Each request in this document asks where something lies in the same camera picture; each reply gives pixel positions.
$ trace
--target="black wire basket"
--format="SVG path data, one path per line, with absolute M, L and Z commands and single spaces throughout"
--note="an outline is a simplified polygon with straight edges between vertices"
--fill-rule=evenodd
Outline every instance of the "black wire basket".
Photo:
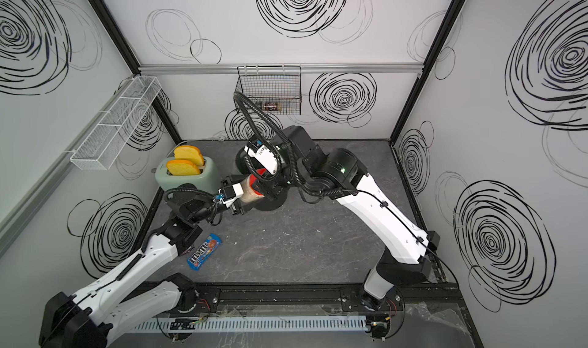
M 239 79 L 235 90 L 245 94 L 263 111 L 274 115 L 300 115 L 300 66 L 240 66 L 237 72 Z

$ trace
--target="bread slice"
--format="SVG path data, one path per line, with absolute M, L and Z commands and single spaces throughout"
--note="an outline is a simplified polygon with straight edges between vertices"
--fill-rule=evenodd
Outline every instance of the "bread slice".
M 202 154 L 200 154 L 200 149 L 195 146 L 180 145 L 173 150 L 173 155 L 176 159 L 185 159 L 186 161 L 191 161 L 197 166 L 204 165 L 204 158 L 202 158 Z
M 170 174 L 174 176 L 194 176 L 200 174 L 200 169 L 191 161 L 176 159 L 168 161 L 165 165 Z

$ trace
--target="blue candy package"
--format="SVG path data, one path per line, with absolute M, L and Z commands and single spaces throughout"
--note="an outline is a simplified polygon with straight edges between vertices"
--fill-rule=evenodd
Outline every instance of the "blue candy package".
M 202 243 L 202 246 L 196 249 L 196 252 L 192 256 L 188 257 L 187 264 L 190 268 L 197 271 L 220 244 L 221 239 L 216 234 L 210 234 L 206 238 L 206 241 Z

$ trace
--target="black frame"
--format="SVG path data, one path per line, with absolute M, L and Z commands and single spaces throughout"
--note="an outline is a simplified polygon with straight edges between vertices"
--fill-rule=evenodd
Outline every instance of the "black frame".
M 104 0 L 88 0 L 89 3 L 92 5 L 94 12 L 98 15 L 101 23 L 107 30 L 109 36 L 111 37 L 112 41 L 114 42 L 117 49 L 120 51 L 122 58 L 125 60 L 126 64 L 128 65 L 129 69 L 133 74 L 140 74 L 139 71 L 139 61 L 137 60 L 136 56 L 132 52 L 130 45 L 127 43 L 125 37 L 123 36 L 121 30 L 118 28 L 116 22 L 108 7 L 104 3 Z M 426 82 L 431 70 L 435 65 L 435 61 L 439 56 L 440 51 L 443 48 L 443 43 L 447 36 L 449 35 L 451 28 L 457 19 L 461 7 L 465 0 L 452 0 L 447 13 L 445 14 L 445 18 L 441 24 L 441 27 L 437 31 L 437 35 L 433 41 L 433 45 L 427 54 L 427 57 L 424 61 L 424 68 L 422 75 L 419 76 L 413 85 L 409 97 L 405 103 L 405 106 L 402 109 L 401 116 L 399 117 L 396 126 L 390 136 L 390 139 L 387 141 L 390 144 L 390 150 L 394 156 L 394 162 L 398 169 L 398 172 L 401 176 L 401 181 L 403 183 L 403 187 L 405 188 L 406 194 L 409 198 L 409 203 L 412 208 L 412 211 L 415 214 L 417 225 L 426 230 L 426 225 L 424 223 L 422 214 L 420 213 L 420 209 L 416 203 L 416 199 L 410 189 L 408 181 L 406 179 L 405 172 L 401 167 L 401 164 L 398 160 L 398 154 L 394 149 L 394 144 L 396 140 L 399 138 L 400 133 L 408 120 L 408 116 L 412 111 L 420 92 L 424 87 L 424 83 Z M 175 144 L 181 143 L 182 139 L 167 115 L 167 112 L 163 108 L 161 101 L 156 98 L 153 102 L 153 108 L 157 112 L 159 118 L 164 123 L 167 131 L 169 132 L 170 136 L 172 137 Z M 141 244 L 145 234 L 147 233 L 149 227 L 151 226 L 151 222 L 155 215 L 156 210 L 162 200 L 163 190 L 159 189 L 157 194 L 155 195 L 151 207 L 149 208 L 148 214 L 143 221 L 137 239 L 133 245 L 133 250 L 138 249 L 139 245 Z M 465 305 L 465 301 L 463 300 L 463 296 L 459 291 L 459 286 L 454 283 L 447 283 L 445 279 L 445 275 L 443 275 L 442 268 L 435 268 L 441 272 L 441 275 L 437 275 L 439 280 L 443 280 L 443 282 L 439 283 L 443 287 L 438 287 L 437 285 L 431 285 L 428 283 L 424 283 L 421 285 L 415 285 L 411 287 L 401 288 L 401 294 L 405 298 L 407 302 L 411 301 L 455 301 L 459 306 L 462 313 L 462 316 L 466 320 L 467 327 L 472 335 L 474 343 L 477 347 L 483 347 L 483 344 L 480 340 L 479 335 L 477 334 L 476 327 L 473 323 L 471 315 L 467 310 L 467 306 Z M 139 288 L 137 288 L 132 294 L 129 295 L 128 298 L 142 293 L 148 289 L 155 287 L 157 283 L 155 282 L 146 282 L 143 283 Z M 282 283 L 282 284 L 275 284 L 275 283 L 250 283 L 250 284 L 243 284 L 243 283 L 195 283 L 196 288 L 198 291 L 201 291 L 202 296 L 209 301 L 211 311 L 216 311 L 217 307 L 223 303 L 229 303 L 232 301 L 237 301 L 240 305 L 246 304 L 279 304 L 288 302 L 290 303 L 306 303 L 306 304 L 317 304 L 319 302 L 329 302 L 331 304 L 339 304 L 341 306 L 342 311 L 351 311 L 351 312 L 363 312 L 365 313 L 365 309 L 361 306 L 361 302 L 359 300 L 359 291 L 362 287 L 362 283 L 348 283 L 348 284 L 312 284 L 312 283 Z M 260 293 L 265 293 L 265 297 L 260 298 Z M 213 298 L 217 298 L 217 303 L 213 302 Z M 198 314 L 202 311 L 196 309 L 195 314 Z
M 462 10 L 464 2 L 466 2 L 466 0 L 451 0 L 451 3 L 447 8 L 447 12 L 445 13 L 445 17 L 441 22 L 441 27 L 439 27 L 437 35 L 433 40 L 431 49 L 429 50 L 427 57 L 424 59 L 423 72 L 421 76 L 416 79 L 415 84 L 412 86 L 406 103 L 402 108 L 401 115 L 398 117 L 398 121 L 396 121 L 396 126 L 394 126 L 394 131 L 390 136 L 390 142 L 392 145 L 394 145 L 401 136 L 402 129 L 404 128 L 404 125 L 406 124 L 416 101 L 419 99 L 420 92 L 423 90 L 424 84 L 426 83 L 427 78 L 429 78 L 431 70 L 433 67 L 435 67 L 435 62 L 437 61 L 437 58 L 443 49 L 443 44 L 449 36 L 449 33 L 453 28 L 453 24 Z
M 129 67 L 131 73 L 133 75 L 141 74 L 139 71 L 139 60 L 135 57 L 135 54 L 130 49 L 130 45 L 123 36 L 121 30 L 118 28 L 118 25 L 114 21 L 112 14 L 108 10 L 106 3 L 104 0 L 88 0 L 94 12 L 100 19 L 102 25 L 107 30 L 108 36 L 112 39 L 112 42 L 116 46 L 116 49 L 121 53 L 122 58 L 125 60 L 127 66 Z M 165 129 L 168 131 L 169 136 L 172 137 L 173 142 L 178 145 L 182 142 L 182 138 L 176 129 L 176 126 L 173 124 L 172 120 L 169 118 L 168 113 L 165 111 L 164 106 L 161 104 L 161 100 L 158 96 L 155 97 L 155 100 L 151 104 L 157 116 L 164 124 Z

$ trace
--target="white cable tray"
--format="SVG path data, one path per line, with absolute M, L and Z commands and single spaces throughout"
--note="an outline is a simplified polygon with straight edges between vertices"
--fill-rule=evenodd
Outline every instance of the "white cable tray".
M 108 170 L 151 108 L 161 85 L 155 77 L 134 77 L 71 156 L 80 169 Z
M 151 318 L 128 332 L 161 334 L 161 330 L 163 330 L 167 333 L 248 333 L 265 331 L 366 331 L 368 329 L 366 317 L 358 315 L 209 317 L 205 322 L 188 325 L 188 327 L 175 324 L 175 321 L 175 317 Z

